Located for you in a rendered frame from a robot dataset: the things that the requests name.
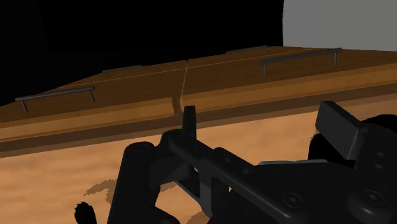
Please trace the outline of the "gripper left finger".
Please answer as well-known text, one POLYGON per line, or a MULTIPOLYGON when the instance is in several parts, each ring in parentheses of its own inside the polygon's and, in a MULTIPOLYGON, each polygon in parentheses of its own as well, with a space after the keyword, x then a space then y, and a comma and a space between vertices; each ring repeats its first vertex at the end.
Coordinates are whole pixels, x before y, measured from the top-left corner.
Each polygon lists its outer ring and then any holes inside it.
POLYGON ((181 129, 168 131, 167 146, 198 177, 196 201, 207 224, 309 224, 310 205, 286 178, 263 171, 224 148, 197 140, 194 106, 183 110, 181 129))

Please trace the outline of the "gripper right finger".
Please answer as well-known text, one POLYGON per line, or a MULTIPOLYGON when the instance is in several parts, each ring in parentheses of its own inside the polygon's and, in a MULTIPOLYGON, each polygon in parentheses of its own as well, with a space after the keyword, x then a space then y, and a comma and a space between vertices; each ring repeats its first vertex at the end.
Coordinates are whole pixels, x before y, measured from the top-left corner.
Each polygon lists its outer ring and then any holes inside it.
POLYGON ((333 101, 319 106, 309 159, 324 159, 353 171, 344 198, 362 224, 397 224, 397 116, 360 121, 333 101))

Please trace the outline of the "small black fuzzy-edged object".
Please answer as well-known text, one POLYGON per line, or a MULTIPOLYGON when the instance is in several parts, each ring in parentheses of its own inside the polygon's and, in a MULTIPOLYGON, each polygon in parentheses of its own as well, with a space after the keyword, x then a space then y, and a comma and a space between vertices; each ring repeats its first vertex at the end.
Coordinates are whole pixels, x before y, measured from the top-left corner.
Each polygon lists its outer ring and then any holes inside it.
POLYGON ((74 209, 77 224, 97 224, 94 208, 88 203, 80 202, 74 209))

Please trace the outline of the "wooden chest of drawers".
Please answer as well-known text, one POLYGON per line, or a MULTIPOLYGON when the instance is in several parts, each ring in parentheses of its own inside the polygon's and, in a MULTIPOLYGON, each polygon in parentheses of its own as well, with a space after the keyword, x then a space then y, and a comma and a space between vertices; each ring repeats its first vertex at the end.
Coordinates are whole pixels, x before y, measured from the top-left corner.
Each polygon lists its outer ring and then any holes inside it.
POLYGON ((291 46, 105 70, 0 107, 0 224, 207 224, 199 179, 167 146, 194 106, 197 140, 286 178, 309 224, 362 224, 353 171, 309 159, 319 106, 397 116, 397 52, 291 46))

